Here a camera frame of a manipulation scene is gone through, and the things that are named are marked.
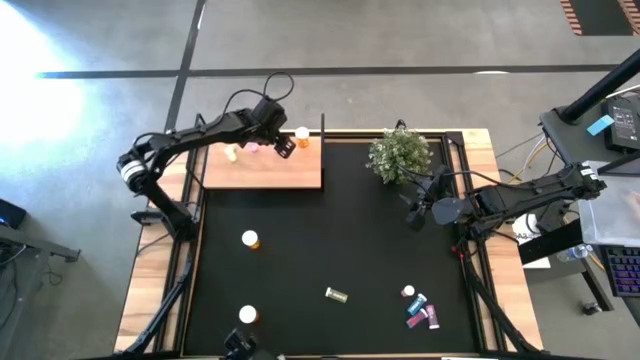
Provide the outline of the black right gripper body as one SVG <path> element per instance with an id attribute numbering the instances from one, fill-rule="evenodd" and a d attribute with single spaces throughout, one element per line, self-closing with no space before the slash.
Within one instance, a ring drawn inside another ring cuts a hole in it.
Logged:
<path id="1" fill-rule="evenodd" d="M 468 212 L 468 205 L 464 199 L 447 197 L 436 201 L 431 212 L 438 225 L 448 225 L 463 217 Z"/>

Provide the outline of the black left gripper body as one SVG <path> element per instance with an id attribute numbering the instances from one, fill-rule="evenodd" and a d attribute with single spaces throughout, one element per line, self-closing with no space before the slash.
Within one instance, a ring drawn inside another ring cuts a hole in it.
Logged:
<path id="1" fill-rule="evenodd" d="M 283 122 L 267 122 L 261 125 L 261 144 L 264 146 L 286 146 L 290 142 L 287 135 L 280 131 Z"/>

